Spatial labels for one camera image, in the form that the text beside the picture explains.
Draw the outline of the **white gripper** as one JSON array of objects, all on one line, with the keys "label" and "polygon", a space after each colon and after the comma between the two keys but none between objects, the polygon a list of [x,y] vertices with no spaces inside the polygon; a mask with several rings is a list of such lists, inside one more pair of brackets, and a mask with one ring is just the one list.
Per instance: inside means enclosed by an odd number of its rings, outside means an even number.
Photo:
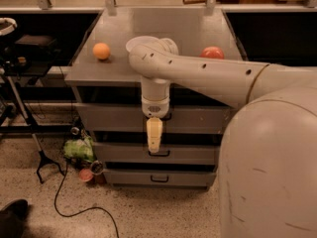
[{"label": "white gripper", "polygon": [[148,147],[151,153],[159,151],[162,135],[162,121],[169,110],[169,98],[163,100],[148,100],[142,97],[142,111],[150,118],[147,121]]}]

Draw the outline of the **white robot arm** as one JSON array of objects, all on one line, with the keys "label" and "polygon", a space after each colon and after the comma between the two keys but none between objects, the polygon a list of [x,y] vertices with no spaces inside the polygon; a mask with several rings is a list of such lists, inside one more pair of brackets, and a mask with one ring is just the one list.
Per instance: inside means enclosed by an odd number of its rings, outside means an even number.
[{"label": "white robot arm", "polygon": [[163,98],[166,79],[236,108],[220,149],[222,238],[317,238],[317,85],[313,69],[183,57],[171,39],[133,38],[131,68]]}]

